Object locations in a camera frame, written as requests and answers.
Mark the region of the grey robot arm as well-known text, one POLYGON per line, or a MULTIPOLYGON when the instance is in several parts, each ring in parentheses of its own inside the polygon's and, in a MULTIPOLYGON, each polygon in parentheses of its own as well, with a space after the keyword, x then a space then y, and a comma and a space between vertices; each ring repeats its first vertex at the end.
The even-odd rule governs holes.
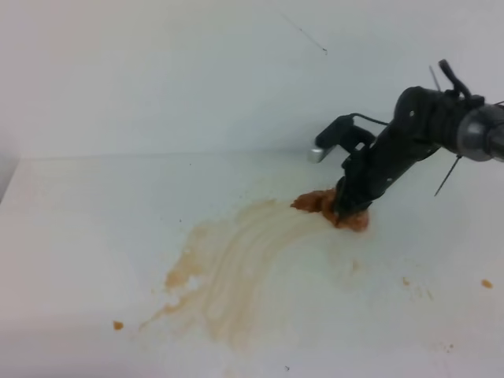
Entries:
POLYGON ((343 163, 333 210, 345 219, 366 209, 419 161, 444 148, 473 161, 503 158, 503 108, 453 90, 410 87, 370 146, 343 163))

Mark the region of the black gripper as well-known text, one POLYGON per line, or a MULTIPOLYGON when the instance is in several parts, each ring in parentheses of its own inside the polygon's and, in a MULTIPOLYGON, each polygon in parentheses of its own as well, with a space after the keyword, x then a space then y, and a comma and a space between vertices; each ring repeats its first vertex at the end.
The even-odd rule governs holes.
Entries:
POLYGON ((361 153, 343 163, 344 176, 335 188, 337 227, 367 227, 372 202, 408 169, 444 148, 458 156, 462 121, 484 105, 484 97, 460 97, 454 90, 409 87, 398 98, 392 121, 361 153))

